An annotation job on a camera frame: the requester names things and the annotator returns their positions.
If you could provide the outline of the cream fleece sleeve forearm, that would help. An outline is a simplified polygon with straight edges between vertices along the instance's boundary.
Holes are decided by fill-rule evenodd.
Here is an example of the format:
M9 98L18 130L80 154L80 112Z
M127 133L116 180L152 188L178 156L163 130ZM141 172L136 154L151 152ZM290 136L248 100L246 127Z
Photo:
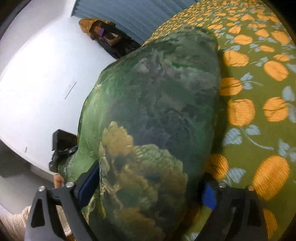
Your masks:
M66 237L72 234L65 213L61 206L56 206L57 212ZM1 231L12 238L12 240L24 240L27 219L30 214L31 206L27 206L19 214L1 214Z

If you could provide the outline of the person's left hand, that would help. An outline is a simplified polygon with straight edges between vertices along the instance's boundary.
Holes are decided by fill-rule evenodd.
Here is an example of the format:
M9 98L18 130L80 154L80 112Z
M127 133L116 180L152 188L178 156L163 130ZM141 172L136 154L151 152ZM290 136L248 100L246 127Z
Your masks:
M60 174L56 174L53 176L53 184L54 188L61 188L64 185L64 179Z

